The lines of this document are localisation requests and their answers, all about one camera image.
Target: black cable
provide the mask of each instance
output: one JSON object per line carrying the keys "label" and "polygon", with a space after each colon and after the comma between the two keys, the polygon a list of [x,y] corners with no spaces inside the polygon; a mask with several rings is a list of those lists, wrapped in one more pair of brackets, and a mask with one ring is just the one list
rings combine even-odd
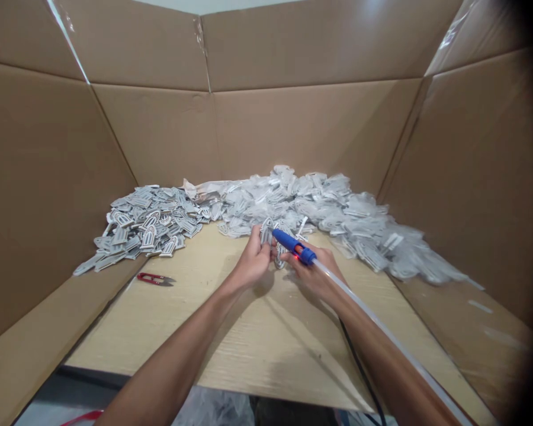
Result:
{"label": "black cable", "polygon": [[377,408],[377,412],[379,413],[379,417],[381,418],[381,425],[377,423],[377,420],[375,420],[373,417],[371,417],[369,414],[364,413],[365,416],[375,425],[375,426],[387,426],[387,421],[385,420],[385,414],[383,413],[383,409],[381,408],[381,404],[379,404],[379,400],[377,399],[377,395],[375,392],[373,392],[373,387],[371,386],[371,382],[369,381],[369,378],[367,377],[367,374],[365,373],[365,370],[363,369],[361,362],[357,356],[357,353],[354,349],[354,344],[351,343],[351,338],[349,337],[348,330],[345,328],[345,324],[343,323],[342,319],[339,319],[339,323],[342,326],[343,333],[345,334],[345,340],[348,342],[349,350],[351,351],[351,354],[354,357],[355,364],[357,365],[357,369],[359,370],[359,373],[361,375],[361,378],[365,382],[365,385],[367,386],[367,390],[371,394],[371,398],[373,399],[373,403],[375,404],[375,408]]}

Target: blue glue gun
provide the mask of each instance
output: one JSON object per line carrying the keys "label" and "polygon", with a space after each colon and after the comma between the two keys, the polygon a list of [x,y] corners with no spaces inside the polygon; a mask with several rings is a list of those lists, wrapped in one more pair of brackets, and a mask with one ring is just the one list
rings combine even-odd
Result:
{"label": "blue glue gun", "polygon": [[272,236],[305,265],[311,265],[314,262],[314,259],[316,259],[316,253],[308,247],[305,247],[304,244],[299,242],[296,238],[292,238],[287,233],[275,229],[272,231]]}

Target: red object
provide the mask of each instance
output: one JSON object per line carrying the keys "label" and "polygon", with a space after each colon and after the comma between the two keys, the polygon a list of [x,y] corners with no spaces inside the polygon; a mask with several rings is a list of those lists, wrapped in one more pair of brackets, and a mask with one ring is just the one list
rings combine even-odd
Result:
{"label": "red object", "polygon": [[144,281],[144,282],[147,282],[147,283],[150,283],[150,284],[154,284],[154,285],[159,285],[159,286],[163,286],[163,287],[171,287],[173,286],[173,282],[175,282],[175,280],[169,278],[169,277],[164,277],[162,275],[154,275],[154,274],[149,274],[149,273],[146,273],[146,272],[140,272],[137,276],[136,276],[140,281]]}
{"label": "red object", "polygon": [[101,416],[101,414],[102,414],[102,410],[91,411],[77,418],[74,418],[73,420],[69,420],[67,423],[63,423],[61,426],[70,426],[72,424],[75,424],[83,420],[97,420]]}

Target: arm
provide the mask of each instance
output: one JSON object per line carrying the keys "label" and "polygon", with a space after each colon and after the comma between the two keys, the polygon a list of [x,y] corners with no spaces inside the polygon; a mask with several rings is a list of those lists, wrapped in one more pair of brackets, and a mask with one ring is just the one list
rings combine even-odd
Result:
{"label": "arm", "polygon": [[126,383],[96,426],[172,424],[227,313],[273,259],[259,233],[260,226],[253,227],[231,274]]}
{"label": "arm", "polygon": [[[344,283],[330,250],[303,243]],[[370,317],[332,280],[317,268],[303,265],[290,253],[281,258],[296,270],[303,284],[326,302],[342,319],[373,381],[400,425],[459,425],[399,349]]]}

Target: wooden table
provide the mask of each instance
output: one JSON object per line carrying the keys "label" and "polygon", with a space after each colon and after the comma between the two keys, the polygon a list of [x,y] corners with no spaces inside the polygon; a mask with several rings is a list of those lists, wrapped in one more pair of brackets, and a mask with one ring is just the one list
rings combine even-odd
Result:
{"label": "wooden table", "polygon": [[[173,287],[134,279],[66,364],[132,375],[218,287],[247,239],[204,226],[172,259],[155,258],[143,272],[174,278]],[[352,290],[480,425],[494,419],[403,295],[384,273],[345,259],[322,233],[316,246],[335,253]],[[275,270],[246,292],[222,325],[197,378],[210,388],[344,409],[372,411],[333,312]]]}

